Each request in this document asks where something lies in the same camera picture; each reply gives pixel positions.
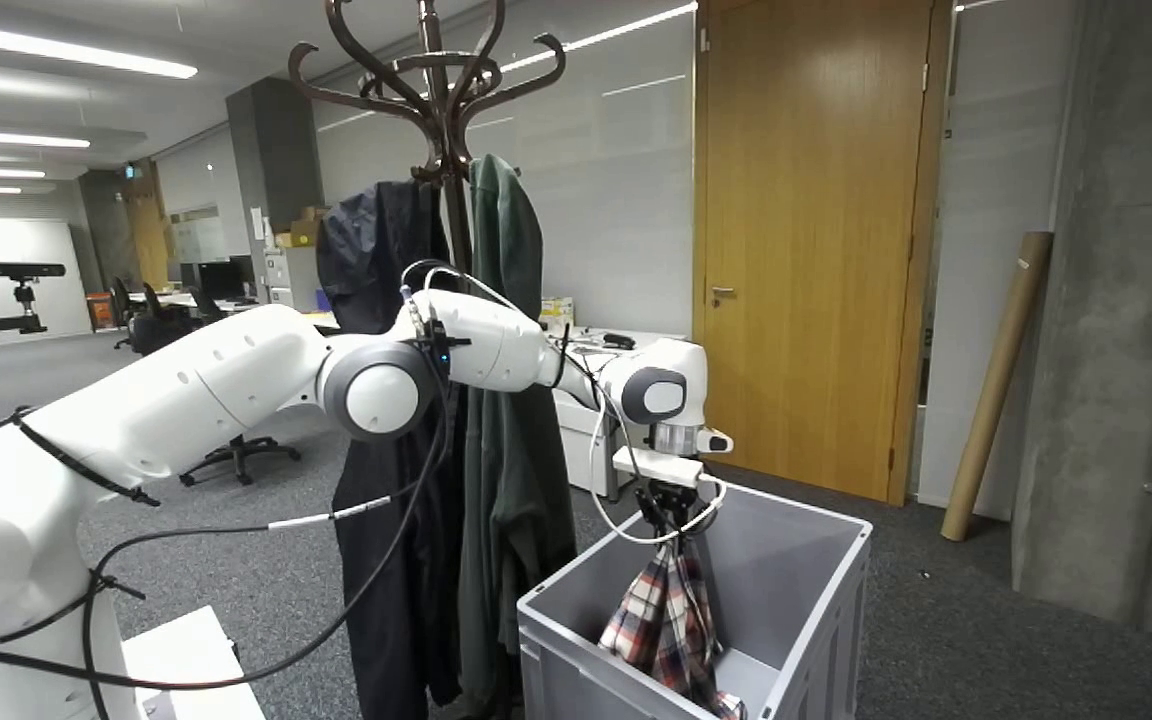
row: office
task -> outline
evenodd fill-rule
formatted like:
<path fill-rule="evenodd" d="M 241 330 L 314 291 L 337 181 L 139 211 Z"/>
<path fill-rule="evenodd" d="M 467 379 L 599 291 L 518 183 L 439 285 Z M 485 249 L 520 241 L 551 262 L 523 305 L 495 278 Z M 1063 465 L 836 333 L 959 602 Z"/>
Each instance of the office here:
<path fill-rule="evenodd" d="M 563 18 L 548 5 L 518 5 L 495 57 L 505 64 L 523 61 L 538 53 L 533 37 L 541 32 L 557 32 L 578 45 L 667 8 L 676 5 L 615 5 L 599 11 L 567 8 Z M 202 81 L 173 81 L 164 87 L 149 81 L 101 75 L 104 84 L 124 84 L 128 91 L 156 100 L 124 111 L 124 123 L 118 109 L 109 109 L 101 120 L 104 109 L 97 91 L 84 103 L 34 98 L 28 103 L 50 109 L 41 128 L 26 123 L 26 100 L 0 98 L 0 128 L 55 135 L 90 133 L 97 145 L 93 160 L 81 154 L 60 154 L 60 160 L 28 156 L 50 163 L 45 183 L 55 187 L 45 195 L 28 193 L 0 202 L 0 221 L 12 221 L 17 229 L 28 225 L 36 245 L 69 251 L 60 266 L 74 273 L 63 282 L 41 282 L 36 290 L 53 339 L 90 335 L 84 295 L 109 290 L 112 278 L 124 278 L 134 290 L 139 282 L 181 282 L 181 262 L 173 269 L 173 262 L 160 266 L 153 256 L 136 256 L 134 211 L 124 210 L 136 205 L 124 176 L 128 160 L 156 160 L 143 168 L 156 168 L 164 225 L 173 229 L 176 221 L 193 229 L 188 249 L 160 245 L 170 256 L 253 256 L 255 237 L 263 237 L 260 225 L 253 229 L 253 210 L 255 221 L 263 211 L 267 229 L 284 233 L 308 202 L 280 210 L 292 215 L 275 215 L 273 202 L 253 202 L 253 183 L 243 187 L 241 181 L 243 140 L 234 123 L 234 98 L 253 87 L 260 75 L 280 74 L 284 53 L 302 40 L 324 47 L 314 70 L 334 70 L 343 61 L 320 8 L 298 11 L 298 32 L 290 19 L 263 19 L 260 11 L 229 19 L 210 18 L 221 11 L 215 5 L 181 11 L 139 8 L 143 18 L 124 8 L 128 18 L 109 19 L 109 28 L 97 25 L 97 11 L 75 5 L 55 11 L 60 18 L 53 18 L 53 25 L 93 32 L 74 40 L 124 32 L 128 40 L 143 40 L 143 47 L 153 47 L 156 37 L 170 37 L 156 45 L 156 57 L 198 61 Z M 894 100 L 885 111 L 871 111 L 863 103 L 868 84 L 863 75 L 856 81 L 856 74 L 871 70 L 878 61 L 863 53 L 841 53 L 862 45 L 828 47 L 822 40 L 828 32 L 856 32 L 863 40 L 863 19 L 822 19 L 822 28 L 800 19 L 792 45 L 771 57 L 795 64 L 809 57 L 806 47 L 841 53 L 841 61 L 818 70 L 825 75 L 809 81 L 822 81 L 822 87 L 853 87 L 856 98 L 836 98 L 841 103 L 822 109 L 809 103 L 814 84 L 806 84 L 795 87 L 800 98 L 792 98 L 792 109 L 778 109 L 765 75 L 756 75 L 760 84 L 740 84 L 740 74 L 732 74 L 765 64 L 732 57 L 732 45 L 725 45 L 725 32 L 750 32 L 740 11 L 754 11 L 754 5 L 716 5 L 712 11 L 710 57 L 719 61 L 698 57 L 698 11 L 679 11 L 633 37 L 572 53 L 567 75 L 557 87 L 485 111 L 481 123 L 473 123 L 467 148 L 475 156 L 501 154 L 523 173 L 523 187 L 533 193 L 548 241 L 545 295 L 572 295 L 580 323 L 703 339 L 716 368 L 710 414 L 716 425 L 732 425 L 729 431 L 740 439 L 740 454 L 750 454 L 737 461 L 754 461 L 754 470 L 771 478 L 795 478 L 890 505 L 903 495 L 945 505 L 968 439 L 1019 237 L 1037 229 L 1055 233 L 1047 305 L 1032 318 L 1032 345 L 1008 398 L 1001 448 L 985 485 L 985 511 L 1016 519 L 1011 535 L 1004 542 L 1011 546 L 1011 559 L 1001 570 L 1001 584 L 1016 584 L 1026 598 L 1055 602 L 1060 607 L 1128 618 L 1128 570 L 1149 516 L 1139 485 L 1152 478 L 1152 8 L 1032 8 L 1026 0 L 1001 0 L 959 11 L 959 75 L 957 98 L 950 100 L 952 140 L 940 145 L 937 163 L 945 176 L 945 183 L 937 183 L 940 237 L 934 233 L 937 225 L 926 225 L 926 237 L 915 233 L 915 187 L 929 181 L 919 168 L 934 168 L 919 163 L 919 148 L 934 148 L 919 145 L 919 133 L 929 128 L 926 103 L 901 103 L 901 91 L 915 98 L 926 84 L 919 61 L 934 45 L 934 25 L 897 11 L 890 18 L 885 28 L 903 28 L 915 40 L 901 45 L 890 37 L 882 47 L 894 47 L 894 57 L 882 57 L 882 70 L 913 74 L 903 74 L 903 84 L 882 84 L 894 91 Z M 372 19 L 366 8 L 349 8 L 349 18 L 357 18 L 367 45 L 402 40 L 412 28 L 412 8 L 391 8 L 387 32 L 386 18 Z M 464 18 L 464 28 L 449 19 L 449 45 L 473 45 L 481 19 L 485 18 Z M 241 28 L 253 37 L 253 47 L 234 40 L 224 53 L 215 53 L 215 64 L 206 64 L 210 53 L 193 57 L 188 45 L 173 40 L 193 32 L 206 37 L 210 25 Z M 50 70 L 53 64 L 26 64 L 34 81 L 50 81 Z M 221 70 L 243 70 L 250 75 L 243 84 L 221 87 L 210 81 Z M 732 91 L 725 103 L 768 103 L 768 111 L 740 111 L 740 120 L 750 120 L 743 128 L 732 116 L 712 111 L 712 91 Z M 188 123 L 173 123 L 176 135 L 170 128 L 153 128 L 170 123 L 176 111 L 198 116 Z M 868 123 L 862 123 L 863 116 L 882 120 L 882 133 L 903 135 L 903 145 L 868 133 Z M 425 140 L 387 116 L 308 103 L 305 128 L 308 154 L 298 156 L 315 163 L 324 205 L 340 205 L 378 181 L 406 181 L 408 168 L 425 163 L 427 156 Z M 737 148 L 710 156 L 710 148 L 716 148 L 716 140 L 703 135 L 710 128 L 737 135 Z M 778 256 L 756 262 L 732 251 L 732 245 L 716 245 L 716 237 L 760 241 L 756 225 L 765 221 L 756 211 L 771 205 L 760 176 L 725 176 L 719 187 L 710 183 L 703 173 L 737 173 L 725 168 L 732 156 L 740 156 L 743 168 L 756 168 L 756 160 L 760 168 L 814 168 L 814 176 L 792 183 L 782 205 L 790 210 L 783 215 L 822 215 L 790 221 L 790 229 L 771 225 L 790 237 L 778 249 L 795 249 L 800 256 L 792 256 L 792 269 L 806 269 L 806 278 L 778 269 Z M 280 168 L 284 163 L 263 168 L 263 187 L 273 187 Z M 926 285 L 903 273 L 903 262 L 919 262 L 919 251 L 929 251 Z M 929 285 L 937 290 L 937 301 L 929 313 L 919 313 L 919 291 L 913 290 Z M 765 308 L 771 321 L 792 321 L 790 330 L 800 330 L 806 335 L 768 335 L 768 318 L 754 318 L 743 335 L 737 335 L 740 323 L 716 321 L 719 313 L 743 318 Z M 915 333 L 915 321 L 926 318 L 934 321 L 929 347 L 919 347 L 926 333 Z M 919 398 L 915 376 L 926 354 L 934 361 L 926 425 L 915 425 L 913 398 Z M 719 376 L 725 368 L 737 368 L 737 361 L 760 368 L 765 358 L 783 358 L 778 379 Z M 868 417 L 862 417 L 863 425 L 856 425 L 856 414 L 878 408 L 878 398 L 890 408 L 885 419 L 868 425 Z M 782 400 L 782 414 L 750 414 L 760 400 Z"/>

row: wooden door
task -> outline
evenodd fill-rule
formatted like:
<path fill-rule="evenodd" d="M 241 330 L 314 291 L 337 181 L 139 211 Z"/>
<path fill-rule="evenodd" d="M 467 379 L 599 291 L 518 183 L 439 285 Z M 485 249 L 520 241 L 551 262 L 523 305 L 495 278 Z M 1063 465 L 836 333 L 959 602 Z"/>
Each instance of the wooden door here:
<path fill-rule="evenodd" d="M 903 499 L 934 5 L 703 5 L 698 335 L 737 470 Z"/>
<path fill-rule="evenodd" d="M 170 249 L 170 215 L 160 195 L 160 173 L 143 163 L 143 176 L 128 181 L 128 229 L 139 285 L 170 290 L 173 249 Z"/>

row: laundry basket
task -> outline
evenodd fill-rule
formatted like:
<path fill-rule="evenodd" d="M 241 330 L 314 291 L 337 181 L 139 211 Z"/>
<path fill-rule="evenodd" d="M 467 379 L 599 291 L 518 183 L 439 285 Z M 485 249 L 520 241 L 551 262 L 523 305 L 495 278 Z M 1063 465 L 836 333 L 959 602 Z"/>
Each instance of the laundry basket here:
<path fill-rule="evenodd" d="M 716 680 L 750 720 L 856 718 L 868 535 L 863 519 L 737 485 L 716 524 L 692 534 L 729 649 Z M 610 534 L 520 602 L 529 720 L 712 718 L 598 649 L 650 559 L 652 550 Z"/>

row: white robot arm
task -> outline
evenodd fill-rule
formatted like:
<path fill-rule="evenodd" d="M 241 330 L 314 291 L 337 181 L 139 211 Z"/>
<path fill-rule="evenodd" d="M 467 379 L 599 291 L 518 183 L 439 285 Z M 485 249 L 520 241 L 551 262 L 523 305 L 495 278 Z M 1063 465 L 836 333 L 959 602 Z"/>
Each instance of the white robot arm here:
<path fill-rule="evenodd" d="M 657 448 L 638 456 L 638 470 L 673 485 L 702 478 L 685 456 L 732 445 L 703 430 L 710 376 L 698 345 L 657 345 L 594 376 L 518 308 L 464 291 L 425 290 L 408 295 L 391 333 L 334 339 L 292 308 L 253 308 L 0 425 L 0 635 L 84 591 L 75 519 L 104 492 L 149 499 L 143 485 L 181 478 L 210 448 L 298 400 L 320 406 L 359 435 L 402 435 L 444 379 L 490 394 L 551 384 L 657 425 Z M 75 618 L 5 653 L 81 664 Z M 97 606 L 97 664 L 124 670 L 109 606 Z M 104 705 L 118 720 L 136 718 L 134 694 L 109 690 Z M 0 670 L 0 720 L 19 718 L 93 718 L 93 697 L 81 680 Z"/>

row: gray carpet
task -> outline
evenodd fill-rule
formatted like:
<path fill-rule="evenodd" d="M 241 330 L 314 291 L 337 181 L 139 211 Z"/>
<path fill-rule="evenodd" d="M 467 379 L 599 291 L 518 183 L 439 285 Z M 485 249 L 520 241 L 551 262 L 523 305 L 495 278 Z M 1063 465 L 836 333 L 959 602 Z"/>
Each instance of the gray carpet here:
<path fill-rule="evenodd" d="M 0 408 L 45 406 L 128 361 L 134 354 L 112 354 L 112 335 L 0 347 Z M 275 417 L 267 431 L 305 448 L 305 465 L 267 461 L 253 488 L 234 485 L 229 474 L 202 488 L 160 485 L 153 488 L 164 499 L 160 511 L 112 499 L 84 529 L 90 553 L 143 529 L 320 511 L 343 461 L 343 435 L 314 414 Z M 952 550 L 940 546 L 940 511 L 929 510 L 894 511 L 782 482 L 740 482 L 878 524 L 862 718 L 1152 720 L 1152 635 L 1011 598 L 1008 529 Z M 586 495 L 578 495 L 578 534 L 580 546 L 599 535 Z M 302 649 L 340 607 L 337 571 L 330 529 L 143 550 L 121 564 L 121 582 L 149 591 L 149 606 L 124 602 L 124 629 L 139 634 L 214 606 L 241 644 L 243 670 L 255 670 Z M 284 676 L 260 680 L 255 697 L 273 720 L 359 718 L 340 635 Z"/>

